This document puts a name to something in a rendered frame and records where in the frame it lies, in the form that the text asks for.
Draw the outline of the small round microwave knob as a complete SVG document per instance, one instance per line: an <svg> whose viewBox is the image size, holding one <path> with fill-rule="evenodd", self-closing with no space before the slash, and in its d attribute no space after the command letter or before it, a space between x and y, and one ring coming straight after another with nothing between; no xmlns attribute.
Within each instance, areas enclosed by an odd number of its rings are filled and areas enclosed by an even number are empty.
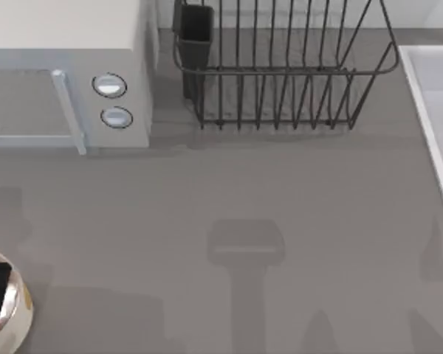
<svg viewBox="0 0 443 354"><path fill-rule="evenodd" d="M114 106L100 112L100 120L112 129L123 130L134 121L132 113L124 107Z"/></svg>

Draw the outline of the white sink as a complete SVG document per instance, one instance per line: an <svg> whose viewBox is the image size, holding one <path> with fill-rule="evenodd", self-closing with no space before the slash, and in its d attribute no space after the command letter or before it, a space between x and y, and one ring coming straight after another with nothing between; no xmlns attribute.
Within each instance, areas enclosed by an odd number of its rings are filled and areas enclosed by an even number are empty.
<svg viewBox="0 0 443 354"><path fill-rule="evenodd" d="M443 199L443 45L401 45L399 53Z"/></svg>

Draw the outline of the shiny metal bowl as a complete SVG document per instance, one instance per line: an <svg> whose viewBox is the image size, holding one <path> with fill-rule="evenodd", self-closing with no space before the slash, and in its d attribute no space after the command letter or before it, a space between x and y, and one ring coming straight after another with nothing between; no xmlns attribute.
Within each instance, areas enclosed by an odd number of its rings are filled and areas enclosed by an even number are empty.
<svg viewBox="0 0 443 354"><path fill-rule="evenodd" d="M20 271L0 253L0 354L16 354L32 326L32 297Z"/></svg>

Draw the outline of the glass microwave door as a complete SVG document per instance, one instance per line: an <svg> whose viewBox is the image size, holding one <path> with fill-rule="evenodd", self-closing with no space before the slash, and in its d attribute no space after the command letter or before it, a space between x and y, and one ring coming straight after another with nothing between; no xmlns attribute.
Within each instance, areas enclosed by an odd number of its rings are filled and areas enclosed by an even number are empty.
<svg viewBox="0 0 443 354"><path fill-rule="evenodd" d="M51 71L0 69L0 148L76 148Z"/></svg>

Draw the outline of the pale microwave oven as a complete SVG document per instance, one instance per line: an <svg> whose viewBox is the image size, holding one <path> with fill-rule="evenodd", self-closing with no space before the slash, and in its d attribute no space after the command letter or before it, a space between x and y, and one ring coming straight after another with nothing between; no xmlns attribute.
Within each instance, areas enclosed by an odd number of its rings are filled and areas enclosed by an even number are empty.
<svg viewBox="0 0 443 354"><path fill-rule="evenodd" d="M150 145L158 60L155 0L0 0L0 69L65 71L87 152ZM126 81L122 97L92 88L108 72ZM130 127L103 124L114 106L132 113Z"/></svg>

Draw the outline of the large round microwave knob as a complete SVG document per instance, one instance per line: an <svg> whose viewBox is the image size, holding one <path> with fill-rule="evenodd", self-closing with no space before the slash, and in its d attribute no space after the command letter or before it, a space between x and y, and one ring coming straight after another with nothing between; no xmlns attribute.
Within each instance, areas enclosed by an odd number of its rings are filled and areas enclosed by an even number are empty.
<svg viewBox="0 0 443 354"><path fill-rule="evenodd" d="M92 88L102 97L117 99L127 92L128 85L118 74L108 72L93 77Z"/></svg>

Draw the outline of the dark grey cutlery holder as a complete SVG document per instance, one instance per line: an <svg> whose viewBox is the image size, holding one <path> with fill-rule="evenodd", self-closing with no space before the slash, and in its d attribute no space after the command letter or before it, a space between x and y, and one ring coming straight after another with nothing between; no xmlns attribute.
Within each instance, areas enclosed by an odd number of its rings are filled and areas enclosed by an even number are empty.
<svg viewBox="0 0 443 354"><path fill-rule="evenodd" d="M199 87L205 79L202 72L209 62L213 17L211 6L174 0L173 32L182 64L183 94L194 103L199 100Z"/></svg>

